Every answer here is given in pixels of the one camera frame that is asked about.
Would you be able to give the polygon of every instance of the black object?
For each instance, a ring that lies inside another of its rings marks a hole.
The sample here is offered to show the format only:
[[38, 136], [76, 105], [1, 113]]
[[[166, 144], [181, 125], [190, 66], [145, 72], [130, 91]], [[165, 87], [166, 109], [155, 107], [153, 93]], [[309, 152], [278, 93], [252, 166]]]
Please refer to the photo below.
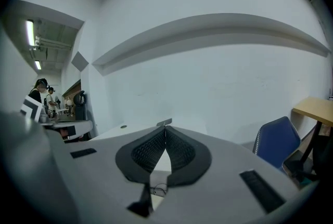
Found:
[[313, 169], [318, 175], [318, 178], [322, 178], [327, 173], [330, 173], [331, 169], [327, 169], [329, 164], [327, 160], [332, 155], [333, 148], [333, 127], [330, 128], [330, 134], [328, 136], [317, 136], [313, 144]]
[[86, 95], [84, 91], [79, 92], [73, 98], [75, 104], [75, 119], [77, 121], [85, 121], [85, 104], [86, 104]]
[[304, 163], [301, 163], [300, 160], [302, 158], [303, 152], [296, 150], [294, 154], [292, 154], [287, 160], [284, 161], [284, 165], [291, 171], [294, 171], [294, 163], [298, 162], [300, 166], [303, 167], [305, 172], [310, 173], [313, 167], [313, 161], [309, 158], [306, 159]]
[[33, 98], [34, 100], [38, 101], [39, 103], [42, 103], [41, 94], [38, 90], [32, 90], [29, 94], [29, 97]]
[[294, 152], [301, 139], [288, 117], [284, 116], [266, 123], [258, 131], [252, 152], [283, 170], [284, 160]]
[[68, 131], [68, 136], [73, 136], [76, 135], [76, 130], [75, 130], [75, 126], [68, 126], [67, 127], [67, 131]]
[[87, 148], [87, 149], [84, 149], [84, 150], [71, 152], [71, 155], [74, 159], [77, 159], [78, 157], [82, 157], [82, 156], [85, 156], [85, 155], [90, 155], [90, 154], [93, 154], [93, 153], [96, 153], [96, 152], [97, 151], [93, 148]]
[[302, 158], [301, 158], [301, 162], [302, 162], [302, 163], [304, 163], [304, 162], [306, 161], [306, 159], [308, 158], [308, 156], [309, 156], [311, 150], [313, 149], [313, 144], [314, 144], [316, 138], [319, 136], [319, 132], [320, 132], [320, 130], [321, 130], [322, 124], [323, 124], [323, 123], [321, 123], [320, 121], [317, 121], [317, 124], [316, 124], [316, 127], [315, 127], [315, 129], [314, 129], [314, 132], [313, 132], [313, 136], [312, 136], [312, 138], [311, 138], [311, 141], [310, 141], [308, 147], [306, 148], [306, 150], [305, 150], [305, 152], [304, 152], [304, 154], [303, 154], [303, 156], [302, 156]]
[[171, 126], [160, 126], [119, 149], [116, 164], [128, 180], [146, 184], [165, 149], [172, 168], [168, 187], [196, 182], [212, 162], [205, 145]]
[[212, 163], [209, 149], [171, 126], [165, 129], [166, 151], [172, 170], [172, 174], [168, 176], [168, 187], [196, 182]]
[[267, 213], [285, 203], [285, 200], [255, 170], [242, 172], [239, 175]]
[[116, 164], [130, 181], [149, 184], [150, 173], [165, 150], [165, 127], [130, 142], [116, 153]]

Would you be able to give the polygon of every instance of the ceiling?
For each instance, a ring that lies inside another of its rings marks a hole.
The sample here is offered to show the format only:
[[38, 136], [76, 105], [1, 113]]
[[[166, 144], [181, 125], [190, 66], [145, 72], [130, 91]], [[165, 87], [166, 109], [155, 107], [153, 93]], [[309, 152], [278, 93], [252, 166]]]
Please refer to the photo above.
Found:
[[[28, 44], [25, 28], [25, 21], [28, 19], [34, 21], [34, 36], [70, 44], [71, 46], [74, 44], [78, 29], [40, 17], [17, 14], [12, 11], [6, 12], [2, 17], [2, 22], [9, 38], [26, 62], [37, 73], [60, 73], [70, 51], [50, 47], [40, 47], [37, 50], [33, 50]], [[35, 60], [40, 61], [41, 70], [36, 68]]]

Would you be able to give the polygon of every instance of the fluorescent light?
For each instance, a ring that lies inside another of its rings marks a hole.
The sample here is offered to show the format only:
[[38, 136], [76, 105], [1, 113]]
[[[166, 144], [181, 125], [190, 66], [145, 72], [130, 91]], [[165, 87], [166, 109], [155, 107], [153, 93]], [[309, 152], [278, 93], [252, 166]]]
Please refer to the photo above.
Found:
[[28, 41], [30, 46], [35, 45], [35, 39], [33, 36], [33, 21], [28, 20], [25, 22], [25, 26], [27, 28], [27, 35], [28, 35]]
[[41, 70], [41, 64], [38, 60], [35, 60], [35, 63], [36, 63], [36, 66], [37, 66], [37, 69]]

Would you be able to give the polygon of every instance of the black rubber pad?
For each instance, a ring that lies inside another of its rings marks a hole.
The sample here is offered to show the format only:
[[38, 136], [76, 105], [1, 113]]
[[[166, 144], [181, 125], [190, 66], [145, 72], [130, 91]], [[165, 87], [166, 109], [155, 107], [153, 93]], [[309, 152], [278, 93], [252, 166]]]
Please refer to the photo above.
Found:
[[284, 204], [285, 200], [255, 170], [239, 175], [267, 213]]
[[93, 154], [93, 153], [96, 153], [97, 151], [93, 148], [87, 148], [87, 149], [83, 149], [83, 150], [80, 150], [80, 151], [75, 151], [75, 152], [71, 152], [71, 155], [74, 159], [77, 159], [78, 157], [82, 157], [82, 156], [85, 156], [85, 155], [90, 155], [90, 154]]
[[168, 187], [191, 185], [205, 174], [212, 163], [209, 149], [201, 142], [167, 126], [165, 148], [170, 157]]
[[165, 150], [165, 130], [141, 143], [132, 151], [131, 157], [145, 171], [152, 173]]

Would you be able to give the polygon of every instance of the blue office chair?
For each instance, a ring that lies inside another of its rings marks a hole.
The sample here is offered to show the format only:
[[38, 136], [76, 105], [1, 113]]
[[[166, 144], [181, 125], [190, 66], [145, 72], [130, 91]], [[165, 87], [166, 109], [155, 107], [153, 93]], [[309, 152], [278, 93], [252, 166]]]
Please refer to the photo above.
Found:
[[255, 139], [253, 153], [284, 171], [284, 160], [301, 144], [301, 139], [288, 117], [263, 125]]

